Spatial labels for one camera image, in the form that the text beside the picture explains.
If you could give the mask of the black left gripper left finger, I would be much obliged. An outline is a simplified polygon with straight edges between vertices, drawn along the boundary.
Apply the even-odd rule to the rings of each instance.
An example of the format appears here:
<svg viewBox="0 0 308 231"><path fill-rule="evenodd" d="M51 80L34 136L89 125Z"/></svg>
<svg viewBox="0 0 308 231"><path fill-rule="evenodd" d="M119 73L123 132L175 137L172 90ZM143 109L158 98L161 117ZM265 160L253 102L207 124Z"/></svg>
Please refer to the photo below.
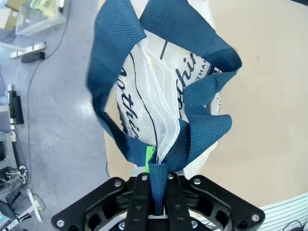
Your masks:
<svg viewBox="0 0 308 231"><path fill-rule="evenodd" d="M119 177L91 191L51 218L57 231L98 231L116 216L127 213L121 231L145 231L151 205L148 172L124 181Z"/></svg>

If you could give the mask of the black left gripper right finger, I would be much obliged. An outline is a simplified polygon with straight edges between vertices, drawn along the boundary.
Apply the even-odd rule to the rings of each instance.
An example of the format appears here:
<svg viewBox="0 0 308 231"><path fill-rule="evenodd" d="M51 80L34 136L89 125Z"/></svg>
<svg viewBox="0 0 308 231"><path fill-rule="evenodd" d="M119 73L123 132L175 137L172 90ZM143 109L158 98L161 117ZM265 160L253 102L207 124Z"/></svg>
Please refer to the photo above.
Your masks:
<svg viewBox="0 0 308 231"><path fill-rule="evenodd" d="M222 231L256 231L265 220L263 210L202 175L188 180L184 175L168 173L165 206L172 231L196 229L190 211Z"/></svg>

